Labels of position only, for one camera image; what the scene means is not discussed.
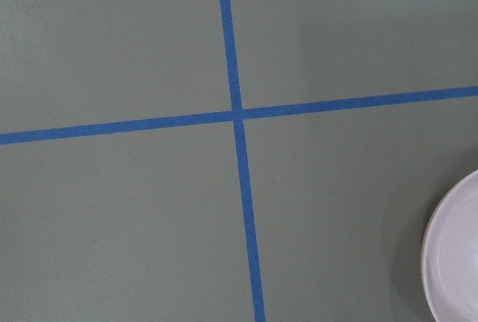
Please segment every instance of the white bowl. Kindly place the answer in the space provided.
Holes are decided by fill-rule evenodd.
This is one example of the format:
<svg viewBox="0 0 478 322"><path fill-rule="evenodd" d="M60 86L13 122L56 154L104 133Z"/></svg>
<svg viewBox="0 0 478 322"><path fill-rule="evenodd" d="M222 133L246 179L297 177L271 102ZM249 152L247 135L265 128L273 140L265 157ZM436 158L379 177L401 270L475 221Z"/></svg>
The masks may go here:
<svg viewBox="0 0 478 322"><path fill-rule="evenodd" d="M433 213L421 273L437 322L478 321L478 170L451 189Z"/></svg>

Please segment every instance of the gray-green surface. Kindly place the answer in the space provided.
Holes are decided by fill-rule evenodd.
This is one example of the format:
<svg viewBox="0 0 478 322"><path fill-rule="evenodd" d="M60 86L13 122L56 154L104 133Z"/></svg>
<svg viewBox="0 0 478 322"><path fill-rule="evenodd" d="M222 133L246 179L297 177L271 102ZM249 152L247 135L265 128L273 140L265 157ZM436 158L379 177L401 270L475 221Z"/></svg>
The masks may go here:
<svg viewBox="0 0 478 322"><path fill-rule="evenodd" d="M245 108L463 87L477 0L232 0ZM0 0L0 133L230 109L219 0ZM478 98L246 121L267 320L431 322ZM0 321L254 320L232 123L0 146Z"/></svg>

